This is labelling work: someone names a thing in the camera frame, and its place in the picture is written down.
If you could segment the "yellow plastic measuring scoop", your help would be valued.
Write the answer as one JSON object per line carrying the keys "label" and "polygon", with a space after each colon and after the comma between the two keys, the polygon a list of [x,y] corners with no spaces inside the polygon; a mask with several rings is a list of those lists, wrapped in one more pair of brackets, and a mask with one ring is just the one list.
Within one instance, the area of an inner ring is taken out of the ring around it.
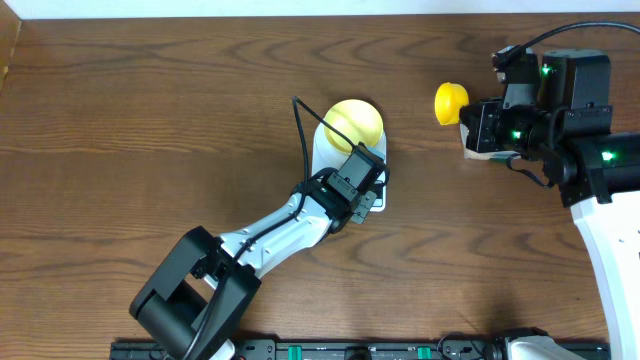
{"label": "yellow plastic measuring scoop", "polygon": [[435,95],[434,111],[440,125],[454,125],[460,121],[460,109],[469,104],[467,90],[460,84],[441,84]]}

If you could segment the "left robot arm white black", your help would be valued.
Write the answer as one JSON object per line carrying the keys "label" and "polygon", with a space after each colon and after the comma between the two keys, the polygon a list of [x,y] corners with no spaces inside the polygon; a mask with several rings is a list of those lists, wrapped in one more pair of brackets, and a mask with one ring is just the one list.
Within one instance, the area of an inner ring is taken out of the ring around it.
{"label": "left robot arm white black", "polygon": [[173,359],[229,359],[231,335],[262,277],[348,222],[361,224],[389,179],[384,154],[358,144],[339,169],[297,185],[287,202],[240,230],[188,231],[136,295],[130,315]]}

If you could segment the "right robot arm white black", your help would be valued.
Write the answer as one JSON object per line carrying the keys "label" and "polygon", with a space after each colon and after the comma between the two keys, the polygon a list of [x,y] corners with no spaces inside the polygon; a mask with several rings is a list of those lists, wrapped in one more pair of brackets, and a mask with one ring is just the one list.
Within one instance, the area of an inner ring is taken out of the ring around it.
{"label": "right robot arm white black", "polygon": [[639,136],[611,131],[611,63],[602,51],[492,56],[502,96],[463,106],[464,145],[539,161],[587,247],[614,359],[639,356]]}

